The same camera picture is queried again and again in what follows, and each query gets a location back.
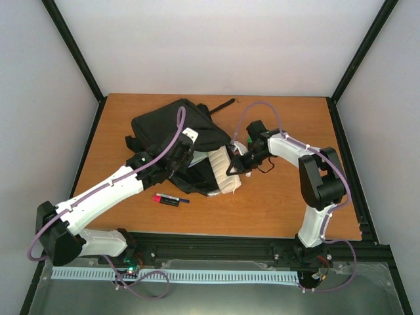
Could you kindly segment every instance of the wooden table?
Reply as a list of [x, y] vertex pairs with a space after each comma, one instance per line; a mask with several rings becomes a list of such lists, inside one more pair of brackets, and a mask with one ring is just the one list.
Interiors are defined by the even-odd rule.
[[[290, 135], [313, 146], [331, 146], [338, 151], [325, 98], [110, 94], [75, 195], [110, 176], [133, 155], [124, 141], [125, 136], [133, 135], [132, 118], [179, 98], [187, 98], [195, 104], [202, 102], [212, 109], [232, 97], [237, 98], [239, 103], [235, 102], [213, 115], [213, 121], [229, 135], [233, 135], [243, 109], [256, 100], [264, 100], [278, 109], [283, 129]], [[256, 106], [243, 121], [238, 138], [241, 142], [247, 141], [246, 126], [258, 119], [268, 129], [277, 127], [271, 110], [263, 105]], [[175, 123], [175, 117], [168, 123]], [[95, 219], [89, 228], [111, 230], [120, 227], [135, 232], [293, 238], [302, 225], [305, 213], [299, 172], [281, 158], [275, 158], [273, 162], [276, 167], [268, 174], [253, 171], [251, 178], [241, 176], [242, 186], [235, 194], [215, 197], [187, 195], [166, 181], [119, 203]], [[187, 198], [191, 202], [182, 203], [179, 207], [162, 205], [152, 201], [156, 192]], [[334, 214], [327, 237], [361, 239], [352, 205]]]

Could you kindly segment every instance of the white towel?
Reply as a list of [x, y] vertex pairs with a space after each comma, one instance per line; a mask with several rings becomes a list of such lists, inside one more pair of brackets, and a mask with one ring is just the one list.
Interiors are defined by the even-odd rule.
[[208, 152], [208, 155], [211, 168], [215, 174], [217, 185], [219, 186], [222, 194], [235, 192], [235, 189], [241, 186], [241, 180], [239, 175], [226, 175], [226, 171], [230, 165], [230, 158], [228, 152], [226, 151], [226, 147], [222, 146], [216, 151], [210, 151]]

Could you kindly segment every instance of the black metal frame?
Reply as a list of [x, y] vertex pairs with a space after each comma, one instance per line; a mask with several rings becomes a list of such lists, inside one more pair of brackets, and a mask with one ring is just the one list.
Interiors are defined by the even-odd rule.
[[[69, 51], [73, 55], [89, 87], [98, 100], [98, 110], [93, 121], [91, 132], [86, 143], [81, 163], [72, 187], [70, 197], [73, 196], [75, 187], [79, 180], [83, 164], [86, 160], [93, 136], [98, 125], [100, 115], [106, 104], [106, 97], [97, 85], [81, 51], [79, 50], [70, 30], [68, 29], [54, 0], [42, 0], [45, 8], [50, 14], [57, 30], [60, 32]], [[337, 103], [343, 95], [346, 87], [350, 83], [353, 75], [362, 63], [369, 48], [378, 36], [381, 28], [390, 16], [398, 0], [385, 0], [378, 12], [370, 29], [367, 31], [356, 54], [351, 60], [344, 76], [340, 80], [332, 97], [327, 97], [331, 121], [334, 127], [335, 136], [339, 144], [339, 150], [343, 159], [343, 165], [347, 179], [352, 190], [354, 208], [360, 223], [362, 241], [353, 241], [358, 261], [365, 262], [384, 262], [388, 264], [394, 285], [398, 293], [403, 311], [405, 314], [413, 314], [394, 257], [389, 245], [380, 245], [377, 238], [375, 227], [371, 219], [368, 205], [360, 184], [360, 180], [354, 165], [352, 154], [348, 146], [347, 138], [341, 124], [340, 115], [337, 110]], [[282, 262], [276, 260], [274, 251], [277, 247], [291, 245], [293, 240], [289, 239], [268, 239], [268, 238], [234, 238], [218, 236], [185, 236], [174, 234], [145, 234], [133, 233], [133, 236], [142, 247], [144, 262], [146, 264], [159, 265], [161, 261], [169, 259], [188, 259], [188, 260], [241, 260], [241, 261], [261, 261], [272, 266], [282, 266]], [[346, 244], [335, 243], [330, 247], [330, 253], [336, 261], [351, 261], [352, 255]], [[43, 263], [39, 263], [33, 276], [30, 289], [21, 309], [21, 314], [27, 314], [30, 310], [33, 296], [39, 282], [39, 277], [43, 268]]]

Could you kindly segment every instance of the black bracket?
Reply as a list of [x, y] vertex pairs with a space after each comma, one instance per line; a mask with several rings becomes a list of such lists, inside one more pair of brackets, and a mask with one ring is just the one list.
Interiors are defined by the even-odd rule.
[[261, 120], [256, 120], [248, 125], [247, 132], [249, 138], [252, 140], [249, 151], [242, 156], [231, 157], [229, 168], [226, 171], [226, 175], [228, 176], [248, 173], [263, 164], [265, 159], [273, 156], [268, 151], [268, 139], [272, 135], [279, 133], [279, 129], [269, 131]]
[[[344, 176], [339, 157], [333, 148], [325, 148], [320, 153], [329, 159]], [[299, 177], [301, 194], [305, 202], [312, 208], [321, 211], [331, 203], [340, 203], [346, 190], [335, 171], [316, 154], [299, 158]]]
[[[46, 201], [37, 208], [36, 233], [57, 215], [56, 208]], [[67, 229], [68, 222], [55, 221], [39, 238], [42, 246], [54, 266], [68, 264], [79, 256], [85, 243], [83, 238], [74, 236]]]
[[[137, 169], [153, 160], [168, 145], [173, 135], [168, 136], [162, 147], [158, 150], [152, 148], [151, 152], [139, 152], [127, 160], [126, 166]], [[137, 173], [137, 179], [143, 181], [143, 189], [161, 184], [163, 181], [171, 178], [175, 172], [187, 170], [189, 164], [194, 158], [194, 145], [191, 139], [180, 134], [173, 147], [157, 163], [152, 164], [143, 171]]]

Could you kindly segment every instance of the backpack strap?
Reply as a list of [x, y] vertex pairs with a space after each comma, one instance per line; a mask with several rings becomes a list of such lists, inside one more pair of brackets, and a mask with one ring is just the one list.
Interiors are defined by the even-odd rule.
[[125, 137], [125, 145], [134, 153], [144, 151], [144, 148], [141, 146], [140, 142], [132, 136]]
[[215, 109], [211, 110], [209, 113], [210, 115], [213, 115], [214, 113], [217, 113], [219, 110], [222, 110], [225, 107], [228, 107], [229, 105], [235, 103], [236, 98], [231, 98], [230, 100], [228, 100], [227, 102], [217, 106]]
[[197, 105], [197, 108], [199, 109], [199, 110], [201, 110], [208, 118], [210, 118], [211, 119], [211, 116], [210, 116], [210, 111], [209, 111], [209, 108], [207, 107], [207, 105], [204, 105], [203, 103], [200, 103], [200, 104], [198, 104]]

